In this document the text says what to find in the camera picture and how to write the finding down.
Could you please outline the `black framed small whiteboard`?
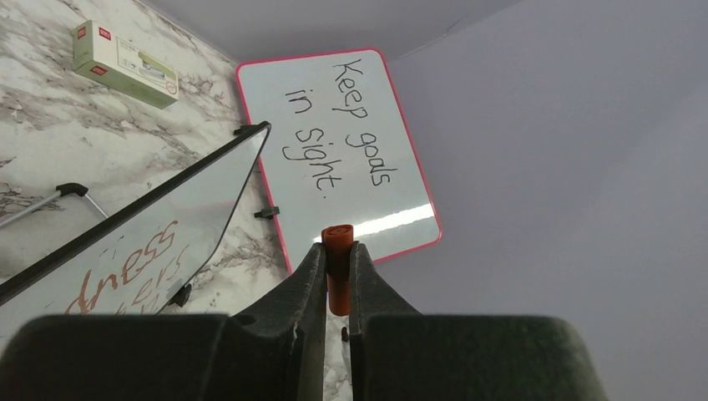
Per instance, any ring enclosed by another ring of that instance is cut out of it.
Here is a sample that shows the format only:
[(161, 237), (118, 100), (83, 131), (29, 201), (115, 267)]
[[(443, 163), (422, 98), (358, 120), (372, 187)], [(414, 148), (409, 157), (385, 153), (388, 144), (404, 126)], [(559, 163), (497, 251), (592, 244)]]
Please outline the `black framed small whiteboard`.
[(1, 286), (1, 342), (56, 314), (155, 314), (219, 248), (271, 132), (226, 145)]

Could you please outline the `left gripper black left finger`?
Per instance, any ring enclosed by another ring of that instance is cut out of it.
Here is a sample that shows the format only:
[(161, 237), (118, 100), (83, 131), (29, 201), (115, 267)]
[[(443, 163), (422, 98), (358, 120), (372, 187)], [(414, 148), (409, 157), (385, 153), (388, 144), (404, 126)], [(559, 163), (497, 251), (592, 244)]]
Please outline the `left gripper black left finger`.
[(319, 400), (326, 252), (244, 311), (55, 315), (32, 320), (1, 359), (4, 400)]

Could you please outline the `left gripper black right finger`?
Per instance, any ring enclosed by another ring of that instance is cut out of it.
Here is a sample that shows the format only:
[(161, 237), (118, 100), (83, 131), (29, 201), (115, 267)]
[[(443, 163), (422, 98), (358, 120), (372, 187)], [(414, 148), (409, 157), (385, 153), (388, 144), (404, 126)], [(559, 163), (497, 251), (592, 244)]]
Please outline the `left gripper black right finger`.
[(604, 400), (584, 341), (564, 319), (426, 315), (378, 273), (365, 245), (350, 256), (356, 400)]

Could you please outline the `red marker cap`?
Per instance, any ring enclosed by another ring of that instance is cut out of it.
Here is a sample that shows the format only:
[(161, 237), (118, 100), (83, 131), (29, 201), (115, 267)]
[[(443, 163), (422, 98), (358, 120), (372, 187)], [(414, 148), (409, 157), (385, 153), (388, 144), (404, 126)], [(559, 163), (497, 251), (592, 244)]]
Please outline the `red marker cap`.
[(330, 226), (321, 232), (326, 253), (326, 279), (330, 312), (338, 317), (350, 312), (350, 256), (354, 243), (352, 225)]

